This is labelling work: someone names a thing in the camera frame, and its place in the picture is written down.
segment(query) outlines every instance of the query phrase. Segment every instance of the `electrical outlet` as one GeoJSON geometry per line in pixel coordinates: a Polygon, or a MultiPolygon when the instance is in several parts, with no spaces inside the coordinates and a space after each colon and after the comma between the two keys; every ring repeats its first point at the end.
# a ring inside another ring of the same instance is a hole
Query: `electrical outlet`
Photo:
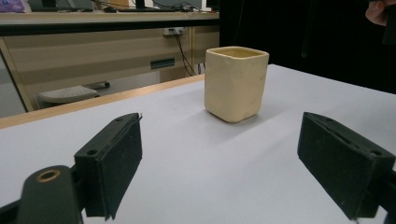
{"type": "Polygon", "coordinates": [[[175,30],[178,35],[183,35],[184,27],[163,28],[163,35],[174,35],[175,33],[172,30],[175,30]]]}

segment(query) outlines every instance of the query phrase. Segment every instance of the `white table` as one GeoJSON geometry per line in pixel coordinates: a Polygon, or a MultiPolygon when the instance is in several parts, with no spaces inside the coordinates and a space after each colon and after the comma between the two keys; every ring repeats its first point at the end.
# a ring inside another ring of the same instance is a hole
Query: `white table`
{"type": "MultiPolygon", "coordinates": [[[[109,223],[352,223],[297,156],[305,111],[396,153],[396,95],[271,64],[260,113],[236,124],[205,110],[199,81],[1,129],[0,206],[20,198],[28,175],[72,166],[112,119],[138,112],[143,160],[109,223]]],[[[360,223],[383,223],[385,214],[360,223]]]]}

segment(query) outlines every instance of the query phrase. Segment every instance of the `black curtain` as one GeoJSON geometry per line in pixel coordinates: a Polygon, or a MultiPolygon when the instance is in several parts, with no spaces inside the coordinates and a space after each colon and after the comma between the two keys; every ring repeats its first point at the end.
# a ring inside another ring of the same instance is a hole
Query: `black curtain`
{"type": "Polygon", "coordinates": [[[382,44],[385,27],[365,18],[367,5],[364,0],[220,0],[220,45],[265,50],[270,63],[396,93],[396,46],[382,44]]]}

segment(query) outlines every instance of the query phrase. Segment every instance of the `white object on floor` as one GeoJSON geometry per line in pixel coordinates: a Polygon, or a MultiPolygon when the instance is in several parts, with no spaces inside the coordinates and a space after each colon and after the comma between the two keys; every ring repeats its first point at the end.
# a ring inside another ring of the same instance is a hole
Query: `white object on floor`
{"type": "Polygon", "coordinates": [[[96,90],[83,86],[76,86],[55,91],[40,92],[38,97],[47,103],[68,104],[82,100],[88,100],[98,96],[96,90]]]}

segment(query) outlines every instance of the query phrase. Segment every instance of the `cream ceramic cup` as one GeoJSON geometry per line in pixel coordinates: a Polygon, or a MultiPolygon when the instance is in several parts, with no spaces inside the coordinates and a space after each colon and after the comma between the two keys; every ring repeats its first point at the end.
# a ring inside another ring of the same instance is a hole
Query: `cream ceramic cup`
{"type": "Polygon", "coordinates": [[[262,107],[269,53],[243,47],[208,49],[205,108],[227,122],[239,122],[262,107]]]}

